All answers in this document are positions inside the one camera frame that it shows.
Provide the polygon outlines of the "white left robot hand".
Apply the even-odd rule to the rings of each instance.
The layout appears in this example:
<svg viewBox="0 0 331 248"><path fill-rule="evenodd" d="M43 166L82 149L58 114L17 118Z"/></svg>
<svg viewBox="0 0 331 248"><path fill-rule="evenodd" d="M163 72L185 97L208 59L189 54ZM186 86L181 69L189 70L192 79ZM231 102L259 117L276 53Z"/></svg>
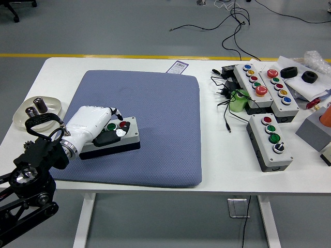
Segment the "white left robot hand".
<svg viewBox="0 0 331 248"><path fill-rule="evenodd" d="M70 134L61 144L80 152L86 143L102 147L119 142L128 133L130 122L114 107L82 106L66 127Z"/></svg>

